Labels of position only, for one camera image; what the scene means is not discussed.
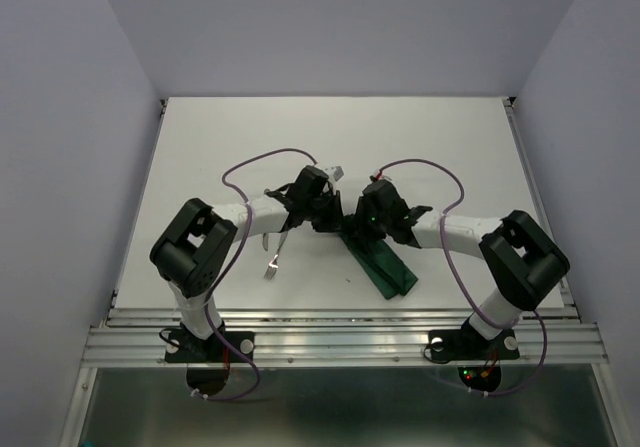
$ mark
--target green pouch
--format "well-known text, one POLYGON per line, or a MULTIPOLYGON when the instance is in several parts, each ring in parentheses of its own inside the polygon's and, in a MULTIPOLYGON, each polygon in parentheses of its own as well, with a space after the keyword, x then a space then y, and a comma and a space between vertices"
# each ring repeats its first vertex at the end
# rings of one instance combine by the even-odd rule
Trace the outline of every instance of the green pouch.
POLYGON ((385 299, 406 295, 418 281, 384 240, 362 241, 338 235, 385 299))

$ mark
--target green cloth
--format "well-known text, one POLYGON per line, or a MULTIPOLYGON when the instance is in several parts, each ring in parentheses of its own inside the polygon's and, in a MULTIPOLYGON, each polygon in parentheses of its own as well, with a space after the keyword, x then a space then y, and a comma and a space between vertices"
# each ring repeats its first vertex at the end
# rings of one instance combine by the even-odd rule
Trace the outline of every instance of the green cloth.
POLYGON ((364 242, 339 235, 385 299, 406 295, 418 281, 384 240, 364 242))

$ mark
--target fork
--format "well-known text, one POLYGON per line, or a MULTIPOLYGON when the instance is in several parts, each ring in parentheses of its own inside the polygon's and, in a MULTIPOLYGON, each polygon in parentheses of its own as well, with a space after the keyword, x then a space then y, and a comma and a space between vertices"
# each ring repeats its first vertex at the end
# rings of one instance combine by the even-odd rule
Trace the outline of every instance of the fork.
POLYGON ((280 241, 278 242, 276 255, 273 256, 273 259, 271 259, 271 262, 269 262, 269 265, 267 266, 267 271, 264 273, 265 280, 273 280, 278 273, 278 257, 280 257, 280 251, 282 250, 282 246, 284 245, 284 241, 287 240, 288 235, 289 231, 280 234, 280 241))

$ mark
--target gray wall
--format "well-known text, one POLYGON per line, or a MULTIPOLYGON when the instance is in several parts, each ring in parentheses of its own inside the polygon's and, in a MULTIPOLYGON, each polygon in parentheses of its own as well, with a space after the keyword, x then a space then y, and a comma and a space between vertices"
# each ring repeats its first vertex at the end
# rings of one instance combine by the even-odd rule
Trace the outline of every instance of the gray wall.
POLYGON ((0 445, 57 445, 158 125, 107 0, 0 0, 0 445))
POLYGON ((572 0, 109 0, 161 95, 515 95, 572 0))
POLYGON ((600 325, 635 421, 639 53, 640 0, 575 0, 516 103, 553 231, 573 259, 572 292, 600 325))

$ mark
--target black wire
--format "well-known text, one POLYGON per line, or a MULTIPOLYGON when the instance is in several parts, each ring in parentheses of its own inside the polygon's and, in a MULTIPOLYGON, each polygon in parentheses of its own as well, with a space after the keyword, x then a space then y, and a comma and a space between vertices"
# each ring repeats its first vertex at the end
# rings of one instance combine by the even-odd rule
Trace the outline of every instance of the black wire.
POLYGON ((166 344, 169 345, 173 345, 176 349, 180 348, 180 344, 178 344, 177 342, 165 337, 164 335, 162 335, 163 332, 166 332, 167 329, 162 329, 160 332, 158 332, 158 337, 160 337, 162 339, 162 341, 166 344))
POLYGON ((432 364, 436 364, 436 365, 445 365, 445 364, 448 364, 449 362, 451 362, 450 360, 433 360, 431 357, 429 357, 427 355, 427 349, 429 347, 430 347, 429 345, 425 345, 424 349, 422 349, 422 357, 424 357, 426 360, 428 360, 432 364))

